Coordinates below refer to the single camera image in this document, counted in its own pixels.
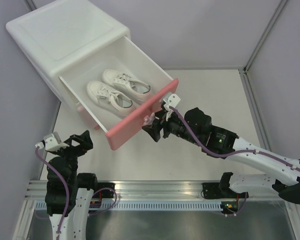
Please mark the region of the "light pink drawer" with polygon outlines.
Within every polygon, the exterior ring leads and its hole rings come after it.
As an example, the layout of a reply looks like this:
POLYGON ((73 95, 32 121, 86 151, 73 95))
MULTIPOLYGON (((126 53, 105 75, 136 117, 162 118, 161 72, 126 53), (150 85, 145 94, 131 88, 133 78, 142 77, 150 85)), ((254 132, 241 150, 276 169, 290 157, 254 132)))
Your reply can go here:
POLYGON ((90 128, 93 130, 99 130, 100 126, 99 124, 94 120, 94 118, 89 114, 87 109, 80 103, 78 102, 76 105, 76 110, 82 121, 90 128))

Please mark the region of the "white sneaker sideways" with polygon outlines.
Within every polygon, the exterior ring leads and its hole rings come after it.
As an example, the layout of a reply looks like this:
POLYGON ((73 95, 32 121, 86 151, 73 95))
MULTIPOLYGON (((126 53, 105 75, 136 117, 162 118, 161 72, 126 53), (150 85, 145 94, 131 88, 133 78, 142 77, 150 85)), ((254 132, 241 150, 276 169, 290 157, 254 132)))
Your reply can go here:
POLYGON ((128 96, 100 81, 89 82, 86 93, 96 106, 120 118, 127 117, 137 109, 128 96))

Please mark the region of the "dark pink drawer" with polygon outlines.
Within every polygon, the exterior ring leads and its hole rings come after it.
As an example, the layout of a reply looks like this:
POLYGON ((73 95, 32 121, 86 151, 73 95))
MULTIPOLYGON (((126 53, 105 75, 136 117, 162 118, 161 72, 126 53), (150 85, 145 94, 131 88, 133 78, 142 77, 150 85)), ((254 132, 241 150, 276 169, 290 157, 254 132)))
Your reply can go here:
POLYGON ((62 73, 59 80, 70 96, 67 103, 76 114, 78 103, 86 108, 104 131, 112 150, 117 150, 138 133, 144 117, 161 110, 160 100, 168 92, 174 93, 179 84, 178 79, 170 77, 126 36, 80 61, 62 73), (100 81, 107 69, 124 72, 149 84, 153 96, 142 105, 136 104, 136 110, 124 118, 98 107, 88 97, 86 86, 91 81, 100 81))

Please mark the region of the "white sneaker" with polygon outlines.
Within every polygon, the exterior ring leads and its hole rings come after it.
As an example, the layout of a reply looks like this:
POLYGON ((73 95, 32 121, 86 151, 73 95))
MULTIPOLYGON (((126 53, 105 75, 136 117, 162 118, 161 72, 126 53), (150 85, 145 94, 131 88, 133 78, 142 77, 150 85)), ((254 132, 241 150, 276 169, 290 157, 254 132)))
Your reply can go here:
POLYGON ((142 105, 153 96, 149 84, 129 76, 125 72, 106 69, 101 76, 104 83, 127 95, 138 105, 142 105))

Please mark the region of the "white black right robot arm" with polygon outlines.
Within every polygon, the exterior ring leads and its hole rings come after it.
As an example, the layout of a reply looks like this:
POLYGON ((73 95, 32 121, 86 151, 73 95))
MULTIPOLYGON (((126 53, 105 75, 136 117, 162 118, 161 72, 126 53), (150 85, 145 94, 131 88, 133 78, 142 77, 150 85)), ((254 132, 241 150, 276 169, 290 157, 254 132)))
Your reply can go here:
POLYGON ((300 205, 300 159, 277 155, 212 124, 199 108, 181 115, 162 109, 144 118, 142 129, 158 142, 175 135, 197 145, 206 155, 248 165, 260 174, 225 172, 220 181, 203 184, 205 199, 244 198, 252 194, 274 195, 300 205))

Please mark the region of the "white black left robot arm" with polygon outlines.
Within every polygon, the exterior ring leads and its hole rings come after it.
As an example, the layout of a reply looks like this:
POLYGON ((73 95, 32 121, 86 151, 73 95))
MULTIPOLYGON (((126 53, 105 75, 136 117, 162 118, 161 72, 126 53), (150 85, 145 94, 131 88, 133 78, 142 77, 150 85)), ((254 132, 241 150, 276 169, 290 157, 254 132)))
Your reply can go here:
POLYGON ((88 210, 99 193, 94 173, 78 173, 78 158, 93 148, 88 130, 61 141, 57 132, 47 135, 44 149, 55 157, 47 163, 45 203, 54 240, 84 240, 88 210))

